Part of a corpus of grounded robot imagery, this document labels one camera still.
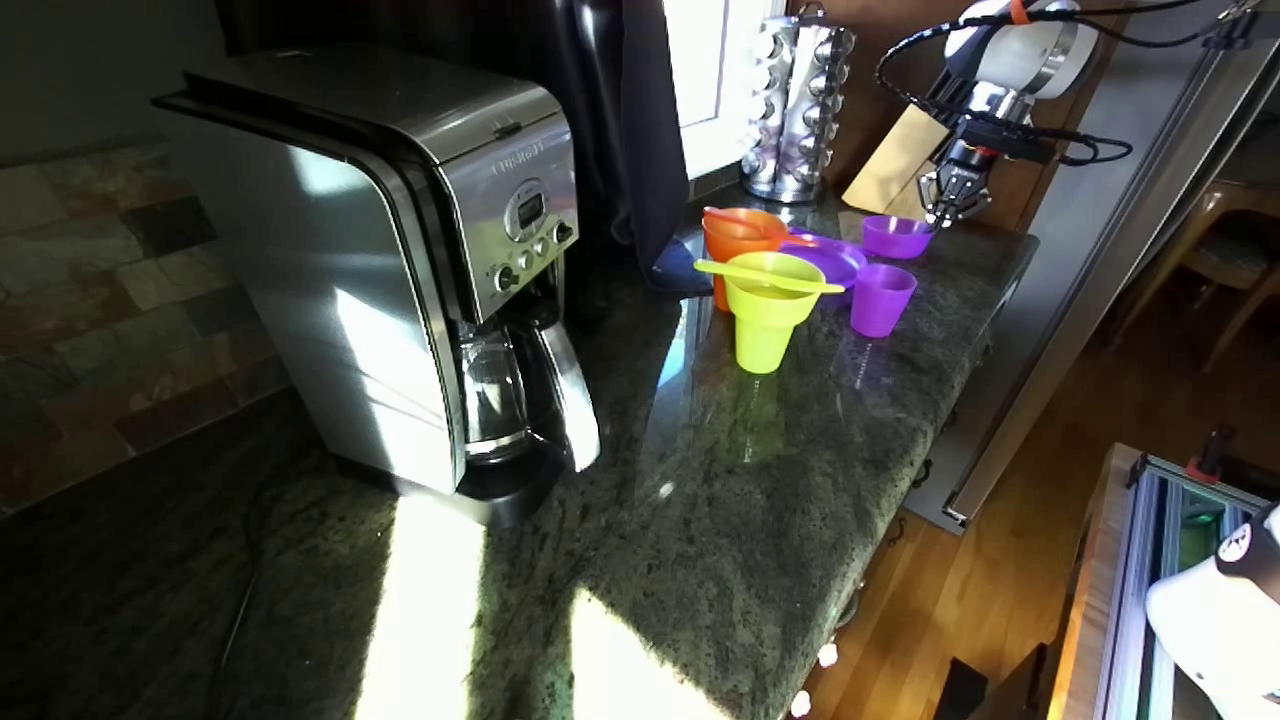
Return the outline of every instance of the green granite countertop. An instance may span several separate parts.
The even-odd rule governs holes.
[[[600,270],[605,452],[507,533],[275,396],[0,524],[0,715],[782,715],[1030,254],[944,234],[893,341],[817,313],[764,380],[705,297]]]

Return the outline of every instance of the stainless steel refrigerator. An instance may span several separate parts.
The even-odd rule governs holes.
[[[1128,33],[1181,38],[1222,10],[1131,18]],[[1034,222],[1041,247],[991,329],[983,369],[935,436],[928,480],[909,496],[918,515],[952,533],[980,515],[1121,287],[1267,105],[1280,44],[1273,19],[1258,33],[1236,51],[1121,44],[1094,69],[1102,83],[1081,128],[1131,140],[1131,158],[1051,178]]]

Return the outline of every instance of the stainless steel coffee maker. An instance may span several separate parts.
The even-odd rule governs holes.
[[[546,88],[299,47],[184,72],[155,105],[337,458],[501,522],[596,462],[559,325],[572,138]]]

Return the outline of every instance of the coffee maker control panel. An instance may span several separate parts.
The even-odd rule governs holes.
[[[468,297],[459,305],[473,325],[501,313],[581,238],[563,117],[501,132],[488,149],[445,164],[445,190],[468,273]]]

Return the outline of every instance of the wooden floor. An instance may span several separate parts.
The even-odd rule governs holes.
[[[1192,350],[1218,308],[1188,320],[1184,291],[1172,283],[1121,350],[1094,341],[966,536],[900,522],[841,632],[841,666],[809,680],[809,715],[928,720],[952,655],[999,680],[1051,644],[1116,439],[1184,462],[1227,420],[1239,458],[1280,468],[1280,313],[1265,308],[1205,378]]]

